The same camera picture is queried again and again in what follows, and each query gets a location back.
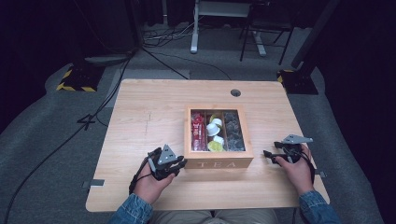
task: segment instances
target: table top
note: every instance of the table top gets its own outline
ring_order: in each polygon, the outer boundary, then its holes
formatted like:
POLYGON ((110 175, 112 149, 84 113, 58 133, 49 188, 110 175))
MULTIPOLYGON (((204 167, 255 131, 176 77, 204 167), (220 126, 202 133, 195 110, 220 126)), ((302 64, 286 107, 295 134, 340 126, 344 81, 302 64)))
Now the table top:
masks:
MULTIPOLYGON (((245 169, 182 169, 154 209, 297 207, 297 192, 283 168, 262 154, 264 149, 277 153, 274 142, 290 133, 302 135, 280 83, 125 79, 93 177, 105 184, 91 187, 87 209, 116 211, 128 197, 129 184, 148 152, 168 144, 177 156, 183 155, 187 106, 219 103, 244 107, 253 161, 245 169), (231 90, 241 95, 232 96, 231 90)), ((315 189, 330 201, 319 175, 315 189)))

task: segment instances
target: trousers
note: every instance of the trousers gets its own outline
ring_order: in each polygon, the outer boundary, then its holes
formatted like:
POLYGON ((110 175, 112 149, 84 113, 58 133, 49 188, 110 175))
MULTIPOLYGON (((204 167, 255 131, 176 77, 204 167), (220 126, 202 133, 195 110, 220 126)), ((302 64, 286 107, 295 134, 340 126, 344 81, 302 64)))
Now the trousers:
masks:
POLYGON ((277 224, 274 209, 225 209, 210 211, 154 211, 150 224, 277 224))

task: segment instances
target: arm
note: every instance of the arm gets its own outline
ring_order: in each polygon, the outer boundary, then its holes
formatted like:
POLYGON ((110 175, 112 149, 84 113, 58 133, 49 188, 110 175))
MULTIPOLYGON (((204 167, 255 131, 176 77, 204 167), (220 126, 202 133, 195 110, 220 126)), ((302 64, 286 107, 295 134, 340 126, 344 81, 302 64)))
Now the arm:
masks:
POLYGON ((152 216, 152 204, 157 201, 163 190, 172 182, 175 174, 161 181, 156 180, 147 163, 140 173, 134 193, 120 206, 108 223, 146 224, 152 216))
MULTIPOLYGON (((304 145, 302 149, 310 159, 310 150, 304 145)), ((281 157, 276 157, 276 161, 285 169, 291 184, 296 188, 301 211, 309 223, 341 223, 332 207, 315 191, 305 160, 299 159, 295 163, 289 163, 281 157)))

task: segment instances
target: person's left hand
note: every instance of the person's left hand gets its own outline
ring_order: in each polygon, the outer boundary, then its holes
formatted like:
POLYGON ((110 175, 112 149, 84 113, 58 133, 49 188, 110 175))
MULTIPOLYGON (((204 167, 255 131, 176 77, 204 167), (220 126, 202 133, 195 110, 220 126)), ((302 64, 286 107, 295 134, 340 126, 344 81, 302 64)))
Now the person's left hand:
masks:
POLYGON ((155 203, 160 197, 163 190, 170 183, 172 183, 173 178, 175 178, 175 174, 170 174, 165 179, 162 179, 160 181, 156 180, 151 174, 149 163, 146 163, 138 178, 145 175, 148 176, 143 177, 139 181, 137 181, 136 187, 134 189, 134 194, 149 204, 155 203))

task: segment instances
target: wooden box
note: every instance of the wooden box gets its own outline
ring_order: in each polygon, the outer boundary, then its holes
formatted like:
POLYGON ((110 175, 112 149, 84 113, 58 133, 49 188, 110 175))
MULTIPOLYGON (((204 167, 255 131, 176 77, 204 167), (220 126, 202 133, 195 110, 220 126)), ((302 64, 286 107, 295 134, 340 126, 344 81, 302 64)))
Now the wooden box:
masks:
POLYGON ((186 169, 247 168, 254 157, 245 112, 238 105, 187 106, 184 145, 186 169), (206 126, 212 119, 222 121, 216 134, 224 140, 222 151, 218 151, 218 143, 213 143, 214 136, 207 134, 206 126))

